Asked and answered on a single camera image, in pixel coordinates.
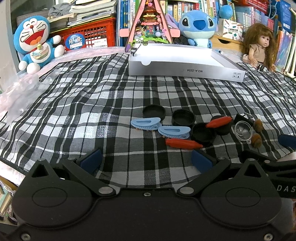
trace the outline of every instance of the red basket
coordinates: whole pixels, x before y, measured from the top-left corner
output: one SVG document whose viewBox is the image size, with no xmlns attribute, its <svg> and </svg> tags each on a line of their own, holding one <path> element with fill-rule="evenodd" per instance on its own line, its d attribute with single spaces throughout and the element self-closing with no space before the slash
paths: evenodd
<svg viewBox="0 0 296 241">
<path fill-rule="evenodd" d="M 76 33 L 84 35 L 86 47 L 92 47 L 93 45 L 95 45 L 97 39 L 103 38 L 107 38 L 108 47 L 114 47 L 116 33 L 116 18 L 111 17 L 103 20 L 81 24 L 61 31 L 56 31 L 51 35 L 60 35 L 62 37 L 61 44 L 65 46 L 64 37 Z"/>
<path fill-rule="evenodd" d="M 237 6 L 254 7 L 259 11 L 264 12 L 264 14 L 267 14 L 267 7 L 269 2 L 266 0 L 236 0 L 234 4 Z"/>
</svg>

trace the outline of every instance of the blue nose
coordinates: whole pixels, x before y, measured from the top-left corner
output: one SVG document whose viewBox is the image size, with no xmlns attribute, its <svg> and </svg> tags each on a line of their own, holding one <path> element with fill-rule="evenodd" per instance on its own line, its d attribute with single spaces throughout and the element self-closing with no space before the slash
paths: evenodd
<svg viewBox="0 0 296 241">
<path fill-rule="evenodd" d="M 193 25 L 198 29 L 198 30 L 203 30 L 205 28 L 205 21 L 204 20 L 195 20 L 193 22 Z"/>
</svg>

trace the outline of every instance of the blue plush ball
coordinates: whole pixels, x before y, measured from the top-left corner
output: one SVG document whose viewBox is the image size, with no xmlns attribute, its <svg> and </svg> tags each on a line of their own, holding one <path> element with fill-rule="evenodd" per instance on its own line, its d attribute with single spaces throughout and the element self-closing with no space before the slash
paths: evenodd
<svg viewBox="0 0 296 241">
<path fill-rule="evenodd" d="M 233 15 L 233 10 L 230 5 L 221 6 L 221 8 L 219 10 L 220 18 L 230 19 L 232 17 L 232 15 Z"/>
</svg>

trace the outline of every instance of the checkered cloth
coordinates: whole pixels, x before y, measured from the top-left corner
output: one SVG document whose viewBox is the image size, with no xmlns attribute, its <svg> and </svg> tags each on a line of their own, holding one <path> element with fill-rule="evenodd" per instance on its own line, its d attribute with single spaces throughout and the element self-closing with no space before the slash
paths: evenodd
<svg viewBox="0 0 296 241">
<path fill-rule="evenodd" d="M 122 53 L 59 64 L 61 74 L 54 84 L 9 128 L 2 128 L 1 160 L 28 171 L 39 158 L 56 163 L 100 147 L 104 159 L 95 173 L 98 179 L 118 187 L 178 188 L 199 172 L 190 151 L 167 147 L 158 132 L 131 127 L 149 104 L 166 109 L 164 125 L 171 124 L 172 112 L 180 108 L 192 111 L 197 122 L 250 113 L 264 123 L 258 151 L 281 158 L 292 150 L 278 143 L 278 135 L 296 133 L 295 85 L 279 73 L 239 65 L 247 71 L 243 83 L 130 77 L 128 55 Z M 217 136 L 205 151 L 238 162 L 238 153 L 249 148 L 231 131 Z"/>
</svg>

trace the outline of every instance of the silver bolt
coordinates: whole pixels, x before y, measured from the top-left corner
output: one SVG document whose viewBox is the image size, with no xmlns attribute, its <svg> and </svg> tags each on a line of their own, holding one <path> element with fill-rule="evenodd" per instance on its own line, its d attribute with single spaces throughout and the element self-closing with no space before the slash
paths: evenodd
<svg viewBox="0 0 296 241">
<path fill-rule="evenodd" d="M 191 187 L 182 187 L 182 188 L 180 188 L 180 192 L 182 194 L 192 194 L 192 193 L 194 193 L 194 189 Z"/>
<path fill-rule="evenodd" d="M 266 234 L 264 236 L 264 241 L 272 241 L 273 238 L 274 236 L 272 234 Z"/>
<path fill-rule="evenodd" d="M 23 241 L 30 241 L 31 240 L 31 236 L 29 234 L 22 234 L 20 236 L 20 238 L 23 240 Z"/>
<path fill-rule="evenodd" d="M 112 192 L 113 192 L 113 188 L 111 188 L 111 187 L 101 187 L 99 189 L 100 194 L 110 194 Z"/>
</svg>

